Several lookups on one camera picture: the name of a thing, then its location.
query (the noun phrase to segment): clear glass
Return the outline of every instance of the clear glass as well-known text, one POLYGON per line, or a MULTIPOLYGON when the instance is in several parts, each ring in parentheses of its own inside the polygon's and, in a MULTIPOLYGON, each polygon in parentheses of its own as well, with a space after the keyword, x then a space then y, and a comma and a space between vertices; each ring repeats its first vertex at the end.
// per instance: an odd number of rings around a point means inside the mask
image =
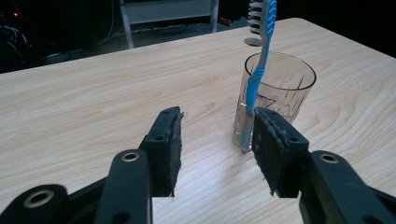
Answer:
MULTIPOLYGON (((246 141, 241 141, 245 137, 242 131, 244 127, 253 125, 246 106, 247 81, 259 59, 260 54, 254 54, 245 62, 233 124, 233 143, 241 147, 243 152, 251 150, 251 134, 248 135, 248 144, 243 144, 246 141)), ((315 71, 304 61, 288 54, 270 52, 255 106, 272 109, 292 123, 316 80, 315 71)))

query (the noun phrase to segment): wood grain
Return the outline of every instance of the wood grain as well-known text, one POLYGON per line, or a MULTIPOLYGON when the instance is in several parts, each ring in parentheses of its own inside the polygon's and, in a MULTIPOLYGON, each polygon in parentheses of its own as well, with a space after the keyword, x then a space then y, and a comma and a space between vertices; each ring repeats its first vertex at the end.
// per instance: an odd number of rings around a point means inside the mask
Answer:
MULTIPOLYGON (((253 155, 231 143, 247 28, 0 75, 0 210, 41 184, 74 192, 138 147, 158 113, 179 105, 182 168, 175 199, 154 199, 155 223, 301 223, 253 155)), ((279 21, 271 46, 318 80, 293 125, 310 150, 345 157, 370 186, 396 196, 396 60, 300 19, 279 21)))

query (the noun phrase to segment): glass rim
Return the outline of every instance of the glass rim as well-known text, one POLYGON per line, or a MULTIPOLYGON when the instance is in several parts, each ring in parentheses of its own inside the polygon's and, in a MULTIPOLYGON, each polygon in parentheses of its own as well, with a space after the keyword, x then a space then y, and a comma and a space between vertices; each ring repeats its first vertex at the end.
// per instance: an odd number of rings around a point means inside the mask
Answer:
MULTIPOLYGON (((308 63, 304 62, 303 60, 301 60, 301 59, 299 59, 299 58, 297 58, 297 57, 294 57, 294 56, 292 56, 292 55, 286 54, 286 53, 280 53, 280 52, 275 52, 275 51, 270 51, 270 53, 271 53, 271 54, 279 54, 279 55, 284 55, 284 56, 287 56, 287 57, 291 57, 291 58, 293 58, 293 59, 296 59, 297 61, 300 61, 301 63, 304 63, 306 66, 309 67, 309 69, 310 69, 310 70, 312 71, 312 73, 314 74, 314 80, 312 81, 312 83, 311 83, 310 85, 308 85, 308 86, 306 86, 306 87, 304 87, 304 88, 301 88, 301 89, 284 89, 284 88, 279 88, 279 87, 271 86, 271 85, 269 85, 269 84, 266 84, 265 82, 260 81, 261 84, 264 84, 265 86, 268 86, 268 87, 271 87, 271 88, 275 88, 275 89, 278 89, 278 90, 283 90, 283 91, 303 91, 303 90, 306 90, 306 89, 311 88, 311 87, 314 86, 314 84, 317 82, 317 73, 316 73, 315 70, 311 67, 311 65, 309 65, 308 63)), ((252 55, 250 55, 250 56, 245 60, 245 71, 247 71, 247 73, 248 73, 248 75, 249 75, 250 77, 251 77, 251 73, 248 71, 248 61, 249 61, 252 57, 254 57, 254 56, 258 55, 258 54, 260 54, 260 53, 252 54, 252 55)))

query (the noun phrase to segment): toothbrush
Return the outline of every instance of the toothbrush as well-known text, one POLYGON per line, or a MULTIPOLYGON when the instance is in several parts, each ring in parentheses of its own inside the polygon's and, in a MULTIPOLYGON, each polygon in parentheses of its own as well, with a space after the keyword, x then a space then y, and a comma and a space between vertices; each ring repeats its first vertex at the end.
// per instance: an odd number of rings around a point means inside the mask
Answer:
POLYGON ((247 79, 246 94, 246 116, 241 133, 240 147, 243 152, 248 152, 251 131, 254 120, 254 104, 260 82, 265 73, 265 65, 268 60, 270 41, 275 28, 276 22, 276 0, 250 0, 249 3, 249 21, 250 32, 260 35, 262 38, 262 53, 259 63, 253 74, 247 79))

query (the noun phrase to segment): wooden table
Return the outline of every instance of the wooden table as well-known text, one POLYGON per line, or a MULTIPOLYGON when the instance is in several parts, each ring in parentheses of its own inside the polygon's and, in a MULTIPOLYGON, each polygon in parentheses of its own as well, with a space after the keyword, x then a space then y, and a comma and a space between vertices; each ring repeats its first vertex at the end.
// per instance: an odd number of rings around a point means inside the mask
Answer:
MULTIPOLYGON (((153 200, 155 223, 301 223, 252 153, 231 143, 247 28, 0 75, 0 210, 25 190, 69 193, 107 175, 158 113, 179 105, 176 198, 153 200)), ((300 19, 279 21, 271 50, 318 74, 294 127, 310 150, 345 157, 370 186, 396 195, 396 59, 300 19)))

